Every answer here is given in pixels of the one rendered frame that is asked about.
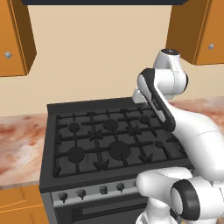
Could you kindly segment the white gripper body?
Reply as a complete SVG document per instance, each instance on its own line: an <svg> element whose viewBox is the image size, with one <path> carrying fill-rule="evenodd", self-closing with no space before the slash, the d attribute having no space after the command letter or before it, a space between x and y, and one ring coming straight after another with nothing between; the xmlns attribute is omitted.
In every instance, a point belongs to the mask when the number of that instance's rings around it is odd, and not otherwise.
<svg viewBox="0 0 224 224"><path fill-rule="evenodd" d="M147 100L145 99L145 97L141 94L141 92L139 91L138 88L136 88L133 92L133 95L132 95L132 100L135 104L138 104L138 103L146 103Z"/></svg>

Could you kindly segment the black oven door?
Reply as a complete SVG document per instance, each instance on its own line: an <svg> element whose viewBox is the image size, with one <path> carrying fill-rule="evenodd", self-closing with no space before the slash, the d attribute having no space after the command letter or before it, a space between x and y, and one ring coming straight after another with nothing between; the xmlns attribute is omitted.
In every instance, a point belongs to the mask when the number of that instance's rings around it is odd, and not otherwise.
<svg viewBox="0 0 224 224"><path fill-rule="evenodd" d="M59 224L135 224L138 215L144 208L78 221L71 221L71 216L72 214L90 214L142 203L147 205L147 199L138 193L134 193L110 199L84 202L78 205L56 207L55 213L58 216Z"/></svg>

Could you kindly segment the black gas stove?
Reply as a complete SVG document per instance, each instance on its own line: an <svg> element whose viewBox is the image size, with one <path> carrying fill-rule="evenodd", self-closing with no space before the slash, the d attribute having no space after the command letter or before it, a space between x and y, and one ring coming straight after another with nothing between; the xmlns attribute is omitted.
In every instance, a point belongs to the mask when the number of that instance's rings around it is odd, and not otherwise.
<svg viewBox="0 0 224 224"><path fill-rule="evenodd" d="M39 191L49 224L59 224L56 207L138 193L133 181L140 172L192 166L152 108L129 97L56 103L47 110ZM65 202L60 193L67 194Z"/></svg>

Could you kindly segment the dark range hood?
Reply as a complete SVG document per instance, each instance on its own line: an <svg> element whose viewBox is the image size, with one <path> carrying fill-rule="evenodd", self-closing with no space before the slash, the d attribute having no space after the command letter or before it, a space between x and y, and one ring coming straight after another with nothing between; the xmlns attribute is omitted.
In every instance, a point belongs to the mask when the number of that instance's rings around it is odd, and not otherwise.
<svg viewBox="0 0 224 224"><path fill-rule="evenodd" d="M81 6L132 6L132 5L182 5L188 0L21 0L23 5L81 5Z"/></svg>

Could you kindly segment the orange wooden drawer front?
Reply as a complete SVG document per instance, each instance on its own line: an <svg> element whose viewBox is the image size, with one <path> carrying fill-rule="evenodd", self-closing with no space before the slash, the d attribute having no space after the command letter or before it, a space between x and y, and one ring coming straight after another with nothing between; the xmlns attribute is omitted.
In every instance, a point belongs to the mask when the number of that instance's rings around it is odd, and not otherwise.
<svg viewBox="0 0 224 224"><path fill-rule="evenodd" d="M37 185L0 190L0 213L42 204L42 198Z"/></svg>

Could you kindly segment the orange base cupboard door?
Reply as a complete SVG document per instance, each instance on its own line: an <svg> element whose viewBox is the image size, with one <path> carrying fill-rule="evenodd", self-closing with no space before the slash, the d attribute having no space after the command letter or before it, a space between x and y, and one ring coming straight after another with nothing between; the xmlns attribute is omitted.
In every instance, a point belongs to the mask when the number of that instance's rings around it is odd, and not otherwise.
<svg viewBox="0 0 224 224"><path fill-rule="evenodd" d="M28 206L0 213L0 224L49 224L43 205Z"/></svg>

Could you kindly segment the orange wooden wall cupboard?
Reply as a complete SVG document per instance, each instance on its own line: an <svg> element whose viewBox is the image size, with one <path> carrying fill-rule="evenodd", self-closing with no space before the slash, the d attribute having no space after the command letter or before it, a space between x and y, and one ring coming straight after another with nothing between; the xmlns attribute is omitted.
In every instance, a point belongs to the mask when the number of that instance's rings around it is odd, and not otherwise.
<svg viewBox="0 0 224 224"><path fill-rule="evenodd" d="M10 0L10 2L12 3L12 9L15 14L18 35L21 41L24 62L26 64L28 74L37 55L30 14L28 7L23 5L21 0Z"/></svg>
<svg viewBox="0 0 224 224"><path fill-rule="evenodd" d="M188 0L171 8L166 47L177 50L183 60L197 65L197 53L210 0Z"/></svg>

